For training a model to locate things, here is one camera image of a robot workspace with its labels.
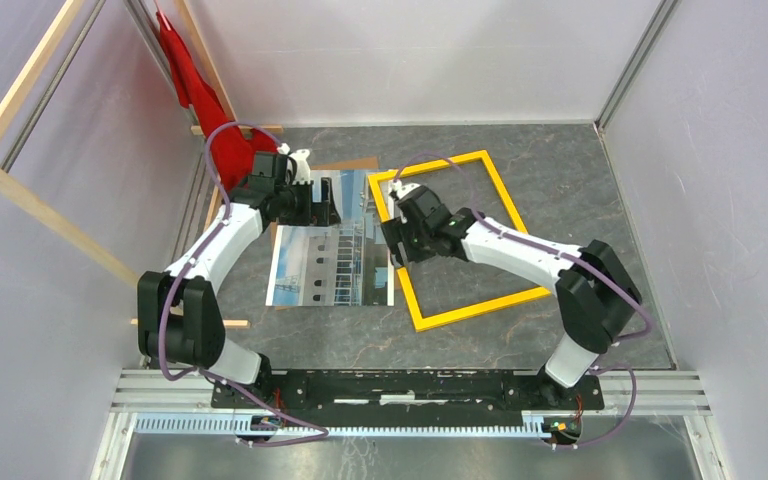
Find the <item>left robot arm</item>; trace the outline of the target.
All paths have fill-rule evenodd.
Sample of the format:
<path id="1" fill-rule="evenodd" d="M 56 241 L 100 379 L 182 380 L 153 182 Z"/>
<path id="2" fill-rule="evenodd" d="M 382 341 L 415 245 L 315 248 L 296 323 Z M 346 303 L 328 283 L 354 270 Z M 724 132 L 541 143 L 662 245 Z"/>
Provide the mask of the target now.
<path id="1" fill-rule="evenodd" d="M 315 180 L 307 149 L 258 152 L 250 174 L 181 258 L 137 283 L 140 352 L 157 361 L 207 370 L 236 383 L 250 407 L 274 394 L 265 356 L 230 340 L 216 295 L 245 249 L 272 224 L 326 227 L 340 222 L 332 181 Z"/>

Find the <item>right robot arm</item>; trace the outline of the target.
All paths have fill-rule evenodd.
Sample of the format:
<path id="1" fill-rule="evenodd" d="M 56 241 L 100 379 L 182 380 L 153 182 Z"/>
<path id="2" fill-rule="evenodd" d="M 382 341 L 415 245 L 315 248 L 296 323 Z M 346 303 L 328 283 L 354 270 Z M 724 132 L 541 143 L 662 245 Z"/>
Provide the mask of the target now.
<path id="1" fill-rule="evenodd" d="M 425 185 L 395 183 L 389 191 L 400 214 L 382 224 L 399 267 L 434 257 L 487 265 L 543 287 L 558 302 L 564 334 L 542 368 L 540 400 L 562 408 L 578 383 L 615 343 L 633 315 L 643 312 L 640 292 L 613 248 L 541 239 L 510 229 L 468 207 L 451 212 Z"/>

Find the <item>yellow picture frame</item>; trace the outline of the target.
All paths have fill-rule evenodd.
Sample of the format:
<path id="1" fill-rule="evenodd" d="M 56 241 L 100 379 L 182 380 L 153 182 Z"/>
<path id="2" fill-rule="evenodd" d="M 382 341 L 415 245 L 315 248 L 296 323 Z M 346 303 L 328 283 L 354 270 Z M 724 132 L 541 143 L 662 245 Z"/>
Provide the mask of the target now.
<path id="1" fill-rule="evenodd" d="M 513 228 L 519 232 L 527 233 L 527 228 L 522 220 L 517 207 L 512 200 L 509 191 L 504 184 L 498 169 L 493 163 L 492 158 L 486 150 L 479 150 L 470 153 L 464 153 L 450 157 L 450 160 L 458 165 L 464 165 L 472 162 L 480 162 L 486 170 L 494 188 L 512 221 Z M 382 192 L 382 185 L 389 183 L 395 178 L 396 170 L 387 170 L 379 173 L 372 173 L 367 176 L 370 185 L 371 195 L 374 199 L 376 213 L 380 219 L 381 226 L 391 219 L 392 209 L 390 201 L 385 198 Z M 423 332 L 432 328 L 441 327 L 458 321 L 466 320 L 479 315 L 491 313 L 494 311 L 506 309 L 520 304 L 529 303 L 535 300 L 546 298 L 550 292 L 544 287 L 533 287 L 520 292 L 500 296 L 490 300 L 474 303 L 468 306 L 456 308 L 454 310 L 442 312 L 436 315 L 425 316 L 419 304 L 410 275 L 406 267 L 394 267 L 395 275 L 402 287 L 402 292 L 410 313 L 411 320 L 417 332 Z"/>

